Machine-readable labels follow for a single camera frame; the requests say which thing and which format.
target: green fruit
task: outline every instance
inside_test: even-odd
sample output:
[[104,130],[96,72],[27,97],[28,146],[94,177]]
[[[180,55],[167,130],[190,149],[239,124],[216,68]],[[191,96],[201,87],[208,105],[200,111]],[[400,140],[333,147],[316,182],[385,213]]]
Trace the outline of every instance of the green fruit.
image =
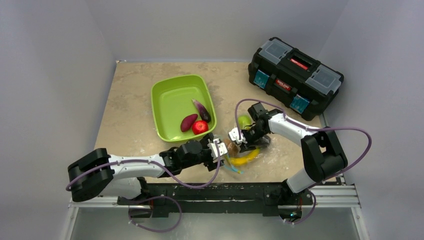
[[238,117],[238,125],[241,129],[244,129],[246,126],[252,125],[251,117],[248,115],[241,115]]

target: toolbox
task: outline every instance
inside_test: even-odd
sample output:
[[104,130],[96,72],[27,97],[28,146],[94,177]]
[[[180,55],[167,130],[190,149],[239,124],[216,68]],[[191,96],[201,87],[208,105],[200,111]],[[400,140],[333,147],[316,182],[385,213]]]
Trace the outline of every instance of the toolbox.
[[344,76],[277,37],[254,54],[249,82],[298,112],[307,121],[324,112]]

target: toolbox lid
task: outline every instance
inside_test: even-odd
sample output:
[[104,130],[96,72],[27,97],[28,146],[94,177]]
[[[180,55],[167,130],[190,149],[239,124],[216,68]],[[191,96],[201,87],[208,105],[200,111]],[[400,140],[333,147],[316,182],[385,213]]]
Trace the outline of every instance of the toolbox lid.
[[306,84],[327,95],[330,90],[335,93],[342,82],[340,75],[324,65],[319,65],[315,72],[306,80]]
[[278,39],[265,42],[259,54],[277,65],[293,48]]

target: white wall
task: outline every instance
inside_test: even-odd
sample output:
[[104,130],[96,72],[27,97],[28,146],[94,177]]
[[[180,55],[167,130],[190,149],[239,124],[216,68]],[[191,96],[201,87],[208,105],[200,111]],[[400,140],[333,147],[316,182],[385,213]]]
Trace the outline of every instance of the white wall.
[[58,239],[114,69],[83,0],[0,1],[0,239]]
[[316,57],[348,0],[86,0],[116,59],[250,61],[270,37]]
[[[345,76],[326,111],[330,125],[362,127],[373,137],[347,176],[375,240],[424,236],[423,13],[421,0],[350,0],[319,54]],[[339,136],[353,161],[366,138]]]

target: purple eggplant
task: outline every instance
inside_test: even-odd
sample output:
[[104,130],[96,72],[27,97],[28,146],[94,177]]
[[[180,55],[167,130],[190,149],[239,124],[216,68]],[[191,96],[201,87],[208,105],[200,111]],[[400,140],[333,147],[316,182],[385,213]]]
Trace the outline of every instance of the purple eggplant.
[[200,118],[209,123],[211,121],[211,115],[209,114],[208,110],[206,110],[206,107],[203,106],[199,101],[196,99],[191,99],[193,101],[194,106],[197,108],[197,111],[199,112]]
[[192,128],[192,125],[196,122],[197,118],[198,118],[198,115],[196,113],[184,117],[184,119],[181,122],[181,125],[179,126],[179,129],[181,130],[181,132],[184,133],[190,130]]

